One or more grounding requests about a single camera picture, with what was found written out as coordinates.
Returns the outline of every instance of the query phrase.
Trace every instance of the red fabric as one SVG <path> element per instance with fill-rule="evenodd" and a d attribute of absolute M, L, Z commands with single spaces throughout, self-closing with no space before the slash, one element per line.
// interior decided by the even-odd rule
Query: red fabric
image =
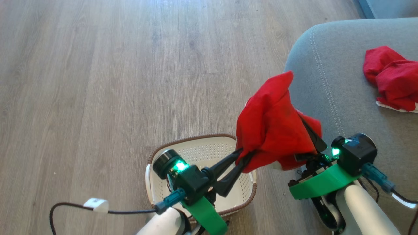
<path fill-rule="evenodd" d="M 363 72 L 377 86 L 381 95 L 378 101 L 397 110 L 415 110 L 418 62 L 406 60 L 388 46 L 381 46 L 366 51 Z"/>
<path fill-rule="evenodd" d="M 292 80 L 292 72 L 270 78 L 239 115 L 237 149 L 243 148 L 239 159 L 256 151 L 245 173 L 274 161 L 279 161 L 283 170 L 291 170 L 305 164 L 296 162 L 294 154 L 316 153 L 299 115 L 318 135 L 321 124 L 293 108 L 288 91 Z"/>

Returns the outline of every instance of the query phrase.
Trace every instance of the black cable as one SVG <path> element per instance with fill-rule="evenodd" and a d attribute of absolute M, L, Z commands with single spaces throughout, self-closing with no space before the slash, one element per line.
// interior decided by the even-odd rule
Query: black cable
<path fill-rule="evenodd" d="M 70 202 L 59 202 L 51 207 L 51 210 L 49 210 L 49 225 L 51 227 L 51 232 L 53 235 L 56 235 L 55 227 L 54 227 L 54 210 L 55 208 L 59 206 L 69 206 L 69 207 L 77 207 L 80 209 L 86 209 L 86 210 L 93 210 L 91 207 L 85 207 L 79 204 L 70 203 Z M 146 213 L 154 213 L 157 212 L 156 209 L 148 209 L 148 210 L 136 210 L 136 211 L 114 211 L 109 210 L 107 213 L 112 215 L 136 215 L 136 214 L 146 214 Z"/>
<path fill-rule="evenodd" d="M 171 187 L 170 187 L 170 183 L 168 182 L 168 177 L 166 178 L 166 183 L 167 183 L 167 189 L 171 192 Z"/>
<path fill-rule="evenodd" d="M 409 226 L 408 235 L 411 235 L 412 234 L 412 230 L 414 229 L 415 222 L 417 222 L 417 218 L 418 218 L 418 209 L 415 212 L 415 216 L 412 219 L 411 225 Z"/>
<path fill-rule="evenodd" d="M 148 209 L 148 210 L 133 210 L 133 211 L 116 211 L 116 210 L 109 210 L 108 214 L 112 215 L 137 215 L 137 214 L 148 214 L 157 212 L 156 209 Z"/>
<path fill-rule="evenodd" d="M 365 179 L 367 180 L 367 182 L 369 182 L 369 184 L 372 186 L 372 188 L 376 191 L 376 203 L 377 203 L 379 201 L 379 197 L 380 197 L 379 190 L 376 188 L 376 186 L 373 184 L 373 182 L 369 178 L 365 177 Z"/>
<path fill-rule="evenodd" d="M 358 180 L 358 182 L 359 182 L 360 186 L 361 186 L 362 188 L 364 188 L 364 189 L 366 190 L 366 192 L 368 192 L 369 190 L 367 190 L 367 188 L 366 188 L 366 186 L 364 185 L 363 181 L 362 181 L 360 178 L 358 178 L 357 180 Z"/>
<path fill-rule="evenodd" d="M 411 203 L 411 204 L 418 204 L 418 201 L 414 201 L 414 200 L 409 200 L 407 198 L 405 198 L 404 196 L 402 196 L 400 193 L 398 193 L 396 190 L 392 189 L 391 192 L 393 194 L 395 194 L 397 197 L 399 197 L 400 199 L 402 199 L 403 201 L 407 202 L 407 203 Z"/>
<path fill-rule="evenodd" d="M 391 192 L 392 192 L 393 194 L 395 194 L 397 197 L 399 197 L 400 199 L 402 199 L 404 202 L 411 203 L 411 204 L 418 204 L 418 201 L 416 201 L 416 200 L 409 200 L 409 199 L 407 199 L 406 197 L 402 196 L 400 193 L 398 193 L 398 192 L 397 192 L 396 190 L 394 190 L 394 189 L 392 189 L 392 190 L 391 190 Z M 412 219 L 411 225 L 409 226 L 409 229 L 408 229 L 408 235 L 411 235 L 411 234 L 412 234 L 412 229 L 414 229 L 414 225 L 415 225 L 415 222 L 417 221 L 417 218 L 418 218 L 418 209 L 417 209 L 417 211 L 415 212 L 415 216 L 414 216 L 414 218 Z"/>

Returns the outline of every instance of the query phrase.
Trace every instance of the gray sofa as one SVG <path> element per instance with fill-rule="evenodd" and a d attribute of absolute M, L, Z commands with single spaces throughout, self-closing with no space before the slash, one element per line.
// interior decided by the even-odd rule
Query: gray sofa
<path fill-rule="evenodd" d="M 406 18 L 418 16 L 417 0 L 358 0 L 369 19 Z"/>
<path fill-rule="evenodd" d="M 347 20 L 307 30 L 290 51 L 285 70 L 295 108 L 322 123 L 323 138 L 365 133 L 378 155 L 375 165 L 409 199 L 418 199 L 418 113 L 378 107 L 377 89 L 362 71 L 366 50 L 388 45 L 418 61 L 418 18 Z M 380 192 L 379 205 L 406 234 L 415 210 Z"/>

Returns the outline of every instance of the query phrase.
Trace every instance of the green strap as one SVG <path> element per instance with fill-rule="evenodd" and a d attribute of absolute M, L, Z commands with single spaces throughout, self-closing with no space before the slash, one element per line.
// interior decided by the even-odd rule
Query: green strap
<path fill-rule="evenodd" d="M 341 189 L 361 176 L 351 176 L 338 164 L 327 168 L 322 173 L 289 188 L 296 200 L 320 197 Z"/>
<path fill-rule="evenodd" d="M 227 232 L 227 224 L 205 197 L 202 197 L 192 206 L 185 203 L 182 203 L 182 205 L 210 235 L 224 235 Z"/>

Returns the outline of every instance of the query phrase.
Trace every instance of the laundry basket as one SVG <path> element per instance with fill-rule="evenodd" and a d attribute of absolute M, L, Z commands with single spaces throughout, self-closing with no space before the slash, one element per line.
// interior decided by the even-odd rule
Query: laundry basket
<path fill-rule="evenodd" d="M 196 165 L 199 169 L 211 167 L 233 151 L 235 151 L 236 139 L 231 135 L 206 135 L 188 138 L 159 147 L 149 158 L 145 171 L 145 185 L 148 200 L 154 206 L 170 194 L 166 180 L 162 180 L 152 170 L 152 165 L 157 156 L 166 149 L 173 149 L 190 165 Z M 232 164 L 220 178 L 224 177 L 234 168 Z M 221 215 L 233 214 L 247 206 L 254 198 L 257 189 L 257 175 L 255 171 L 249 174 L 241 174 L 227 197 L 217 195 L 215 210 Z M 190 213 L 180 204 L 174 208 L 183 211 L 188 217 Z"/>

